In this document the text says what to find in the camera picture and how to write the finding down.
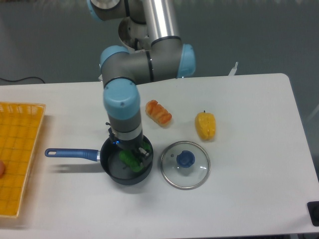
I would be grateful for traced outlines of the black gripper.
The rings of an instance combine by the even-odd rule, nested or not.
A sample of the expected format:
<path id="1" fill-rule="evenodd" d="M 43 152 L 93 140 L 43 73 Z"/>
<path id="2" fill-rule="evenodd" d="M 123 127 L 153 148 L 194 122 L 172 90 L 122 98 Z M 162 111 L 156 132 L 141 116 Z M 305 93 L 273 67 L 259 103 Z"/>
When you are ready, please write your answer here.
<path id="1" fill-rule="evenodd" d="M 109 139 L 112 144 L 124 150 L 134 150 L 134 155 L 139 166 L 147 168 L 153 160 L 153 152 L 150 149 L 143 149 L 142 143 L 144 139 L 143 129 L 138 126 L 130 132 L 119 132 L 110 127 Z"/>

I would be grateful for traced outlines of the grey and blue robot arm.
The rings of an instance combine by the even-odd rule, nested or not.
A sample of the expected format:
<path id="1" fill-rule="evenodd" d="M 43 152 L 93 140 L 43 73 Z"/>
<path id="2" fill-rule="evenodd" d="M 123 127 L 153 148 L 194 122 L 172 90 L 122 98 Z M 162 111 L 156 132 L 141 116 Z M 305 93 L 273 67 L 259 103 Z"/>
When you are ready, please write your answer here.
<path id="1" fill-rule="evenodd" d="M 150 153 L 143 149 L 143 130 L 138 84 L 191 76 L 196 69 L 191 45 L 179 35 L 170 0 L 90 0 L 90 13 L 101 21 L 122 18 L 130 22 L 128 32 L 140 28 L 131 52 L 125 46 L 110 46 L 100 56 L 103 103 L 109 117 L 110 141 L 129 150 L 139 166 L 147 167 Z"/>

